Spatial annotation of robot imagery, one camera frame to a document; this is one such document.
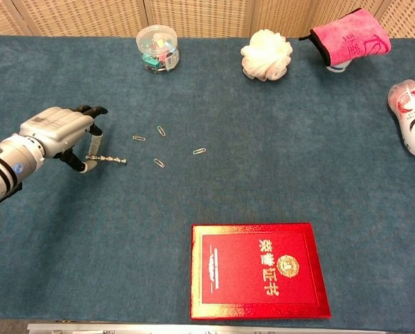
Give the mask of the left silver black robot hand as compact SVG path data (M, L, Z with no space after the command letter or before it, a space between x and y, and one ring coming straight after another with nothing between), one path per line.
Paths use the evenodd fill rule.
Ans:
M75 109L53 106L23 122L19 135L39 142L43 148L43 157L60 159L73 170L86 173L96 167L97 162L82 162L72 148L86 134L90 134L88 154L97 154L103 132L95 125L95 118L106 113L108 110L103 106L82 105Z

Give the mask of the silver bead chain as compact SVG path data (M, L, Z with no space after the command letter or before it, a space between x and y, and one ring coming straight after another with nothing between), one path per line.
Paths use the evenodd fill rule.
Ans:
M103 156L103 155L86 155L87 160L91 161L105 161L105 162L114 162L117 164L126 165L127 160L122 159L120 157L112 157L112 156Z

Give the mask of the white round jar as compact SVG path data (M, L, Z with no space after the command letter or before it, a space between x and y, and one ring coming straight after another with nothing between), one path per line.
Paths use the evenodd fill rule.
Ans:
M149 72L170 72L180 62L178 37L169 26L154 24L143 28L136 35L136 45Z

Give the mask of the woven wicker folding screen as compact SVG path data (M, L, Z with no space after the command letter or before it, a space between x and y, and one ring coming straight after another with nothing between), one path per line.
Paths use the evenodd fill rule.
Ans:
M287 38L357 8L392 38L415 38L415 0L0 0L0 35L134 37L163 24L180 37L249 37L270 29Z

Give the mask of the blue felt table cover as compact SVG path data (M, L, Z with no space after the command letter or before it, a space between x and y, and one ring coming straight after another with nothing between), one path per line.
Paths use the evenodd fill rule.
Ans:
M0 318L186 324L193 224L309 221L332 317L295 325L415 331L415 157L387 103L415 80L415 39L340 74L293 40L265 82L243 75L245 44L182 38L153 74L132 38L0 35L0 141L101 105L100 153L127 160L47 160L0 204Z

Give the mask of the white mesh bath pouf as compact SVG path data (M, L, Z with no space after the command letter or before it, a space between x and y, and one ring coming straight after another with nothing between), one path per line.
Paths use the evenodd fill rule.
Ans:
M242 71L249 79L276 81L287 72L292 46L280 33L261 29L251 36L240 53Z

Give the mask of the red gold certificate folder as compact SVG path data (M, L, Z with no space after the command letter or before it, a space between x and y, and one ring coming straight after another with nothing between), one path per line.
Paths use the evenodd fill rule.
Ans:
M190 317L330 318L312 225L193 225Z

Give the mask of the white cup under towel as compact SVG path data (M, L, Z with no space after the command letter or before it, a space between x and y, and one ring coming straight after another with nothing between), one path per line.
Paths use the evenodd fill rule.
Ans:
M340 63L340 64L326 66L326 68L330 72L341 73L341 72L344 72L347 69L347 67L349 66L349 64L351 62L352 62L351 60L348 60L348 61L345 61L345 62Z

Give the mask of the pink towel with black trim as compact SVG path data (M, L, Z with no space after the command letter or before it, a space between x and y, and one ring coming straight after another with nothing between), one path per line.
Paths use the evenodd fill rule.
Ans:
M388 33L364 8L357 8L340 19L313 27L300 40L310 40L327 67L391 51Z

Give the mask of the clear plastic drink bottle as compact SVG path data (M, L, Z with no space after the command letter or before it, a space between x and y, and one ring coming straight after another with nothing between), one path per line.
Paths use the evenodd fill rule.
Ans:
M393 85L388 104L398 121L405 147L415 156L415 80L405 79Z

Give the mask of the aluminium frame rail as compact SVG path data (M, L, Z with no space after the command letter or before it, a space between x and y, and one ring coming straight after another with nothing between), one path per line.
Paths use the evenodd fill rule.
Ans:
M385 331L224 325L30 323L29 334L387 334Z

